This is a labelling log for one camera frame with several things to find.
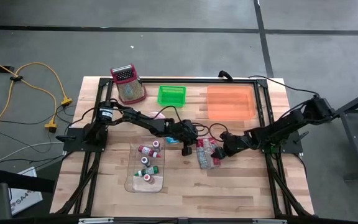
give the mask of clear plastic tray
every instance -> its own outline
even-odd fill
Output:
[[[140,145],[147,146],[153,149],[153,141],[158,141],[160,143],[160,156],[159,158],[153,158],[151,156],[144,155],[138,151]],[[143,180],[143,177],[137,177],[134,174],[141,169],[145,169],[140,159],[142,157],[149,158],[151,162],[151,167],[158,166],[158,174],[152,175],[154,178],[154,183],[149,184]],[[165,138],[150,138],[149,140],[143,139],[143,142],[131,143],[131,149],[129,152],[129,162],[128,162],[128,173],[127,180],[125,182],[125,190],[128,192],[150,192],[157,193],[162,190],[163,187],[163,177],[164,177],[164,164],[165,164]]]

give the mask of wooden tabletop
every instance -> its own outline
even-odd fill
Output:
[[[94,106],[99,78],[84,77],[73,120],[78,120],[86,110]],[[281,78],[275,80],[283,83]],[[145,83],[144,85],[147,89],[147,98],[130,106],[143,114],[159,111],[162,107],[157,103],[157,93],[158,87],[163,83]],[[187,87],[186,105],[178,109],[181,119],[190,119],[208,126],[215,122],[208,119],[206,109],[207,86],[214,84],[169,83],[167,85]],[[268,89],[273,114],[277,119],[289,109],[287,94],[283,86],[274,82],[268,81]],[[118,99],[117,96],[118,90],[114,87],[112,98]],[[172,108],[165,110],[163,114],[177,120]],[[87,114],[82,122],[75,124],[75,127],[82,127],[89,123],[91,116],[92,113]],[[115,113],[114,117],[114,119],[118,118],[119,113]],[[259,126],[257,116],[248,121],[219,122],[225,124],[233,134],[242,134],[244,130]],[[213,128],[212,133],[214,136],[219,136],[222,131],[224,130],[217,126]],[[130,136],[144,138],[150,136],[150,133],[130,123],[109,127],[108,143],[106,150],[102,153],[98,172],[92,216],[274,217],[264,156],[259,151],[250,149],[223,159],[218,169],[201,170],[196,153],[183,157],[181,156],[182,144],[167,145],[162,191],[156,194],[127,192],[124,184],[127,179],[129,148],[130,143],[135,141],[135,138]],[[76,189],[83,158],[83,152],[74,152],[63,161],[51,212],[62,207]],[[302,206],[313,213],[308,183],[301,162],[291,154],[284,154],[282,159],[288,188]],[[83,207],[87,191],[88,189],[85,189]],[[284,212],[282,192],[281,190],[277,192],[280,207]]]

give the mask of small bottle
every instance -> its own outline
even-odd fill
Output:
[[[155,152],[153,149],[146,147],[146,146],[139,146],[139,148],[137,149],[139,152],[141,152],[142,154],[148,155],[148,156],[152,156],[154,158],[157,157],[161,157],[158,152]]]
[[[143,179],[149,184],[154,184],[154,178],[151,175],[145,174]]]
[[[151,162],[150,162],[150,160],[147,158],[147,157],[142,157],[141,159],[140,159],[140,161],[141,161],[141,163],[143,164],[143,165],[145,165],[146,167],[150,167],[151,166]]]
[[[155,152],[160,152],[160,143],[158,141],[153,142],[153,148]]]
[[[153,166],[153,167],[149,167],[149,168],[146,168],[146,169],[139,170],[134,175],[136,177],[143,177],[146,174],[153,175],[153,174],[158,174],[158,172],[159,172],[158,166]]]

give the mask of orange plastic tray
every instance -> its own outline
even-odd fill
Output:
[[[208,86],[207,103],[209,119],[248,120],[256,115],[254,88],[251,86]]]

